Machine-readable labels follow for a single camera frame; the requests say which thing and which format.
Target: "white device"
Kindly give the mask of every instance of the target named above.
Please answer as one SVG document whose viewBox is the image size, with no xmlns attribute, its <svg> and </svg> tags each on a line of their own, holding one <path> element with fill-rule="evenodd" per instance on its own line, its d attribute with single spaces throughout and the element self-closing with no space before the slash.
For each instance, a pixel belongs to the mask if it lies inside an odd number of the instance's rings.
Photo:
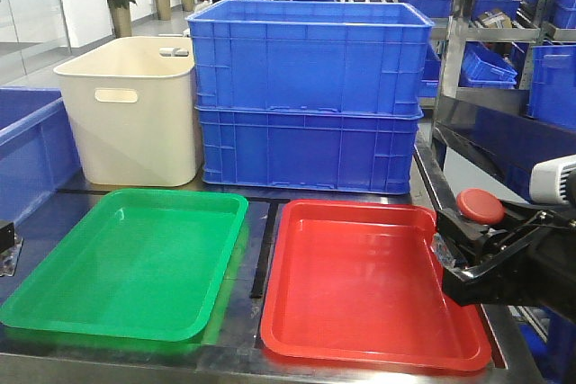
<svg viewBox="0 0 576 384">
<path fill-rule="evenodd" d="M 568 204 L 566 181 L 576 170 L 576 155 L 559 157 L 534 165 L 530 176 L 530 197 L 542 204 Z"/>
</svg>

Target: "desk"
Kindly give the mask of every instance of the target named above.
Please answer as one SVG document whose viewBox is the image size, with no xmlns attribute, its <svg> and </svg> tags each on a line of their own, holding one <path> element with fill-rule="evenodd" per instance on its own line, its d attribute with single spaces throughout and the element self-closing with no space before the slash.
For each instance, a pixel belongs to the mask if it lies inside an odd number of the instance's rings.
<svg viewBox="0 0 576 384">
<path fill-rule="evenodd" d="M 544 384 L 522 335 L 504 306 L 481 307 L 494 346 L 494 362 L 482 371 L 462 376 L 443 375 L 440 372 L 405 375 L 342 364 L 283 364 L 274 357 L 268 357 L 264 350 L 258 333 L 264 304 L 261 294 L 266 287 L 268 258 L 274 250 L 275 233 L 284 204 L 293 199 L 316 198 L 412 203 L 428 207 L 434 205 L 436 208 L 453 206 L 454 195 L 421 133 L 416 140 L 411 192 L 406 195 L 210 185 L 204 183 L 201 177 L 202 173 L 199 173 L 189 184 L 177 189 L 234 192 L 246 196 L 250 203 L 246 216 L 249 227 L 247 249 L 230 294 L 218 343 L 203 345 L 185 353 L 162 353 L 153 349 L 118 350 L 97 344 L 75 345 L 59 340 L 18 340 L 0 325 L 0 382 Z M 78 173 L 30 215 L 18 227 L 18 233 L 24 237 L 22 255 L 14 277 L 1 280 L 0 301 L 4 301 L 22 283 L 102 195 L 115 189 L 118 187 L 90 184 Z M 113 268 L 103 270 L 109 270 L 113 275 Z M 258 288 L 257 295 L 254 295 L 255 287 Z"/>
</svg>

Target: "red tray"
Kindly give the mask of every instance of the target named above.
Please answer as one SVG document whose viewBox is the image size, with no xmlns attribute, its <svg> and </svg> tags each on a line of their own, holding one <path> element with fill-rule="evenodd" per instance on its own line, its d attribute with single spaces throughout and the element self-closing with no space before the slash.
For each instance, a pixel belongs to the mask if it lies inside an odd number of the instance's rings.
<svg viewBox="0 0 576 384">
<path fill-rule="evenodd" d="M 287 204 L 262 318 L 266 347 L 304 359 L 485 367 L 491 346 L 476 308 L 442 292 L 435 221 L 415 206 Z"/>
</svg>

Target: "red button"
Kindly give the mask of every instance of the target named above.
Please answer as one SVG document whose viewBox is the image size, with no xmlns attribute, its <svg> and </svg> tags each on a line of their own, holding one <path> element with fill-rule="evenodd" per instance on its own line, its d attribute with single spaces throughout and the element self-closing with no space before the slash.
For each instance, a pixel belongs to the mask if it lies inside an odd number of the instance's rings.
<svg viewBox="0 0 576 384">
<path fill-rule="evenodd" d="M 466 218 L 480 224 L 497 224 L 504 218 L 500 200 L 482 189 L 465 189 L 456 197 L 456 204 Z"/>
</svg>

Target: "glass wall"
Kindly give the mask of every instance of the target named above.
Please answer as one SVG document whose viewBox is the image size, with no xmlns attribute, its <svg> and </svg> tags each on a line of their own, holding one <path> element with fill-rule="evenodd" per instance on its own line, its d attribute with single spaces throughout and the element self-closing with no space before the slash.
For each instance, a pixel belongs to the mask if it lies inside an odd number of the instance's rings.
<svg viewBox="0 0 576 384">
<path fill-rule="evenodd" d="M 60 0 L 0 0 L 0 84 L 69 54 Z"/>
</svg>

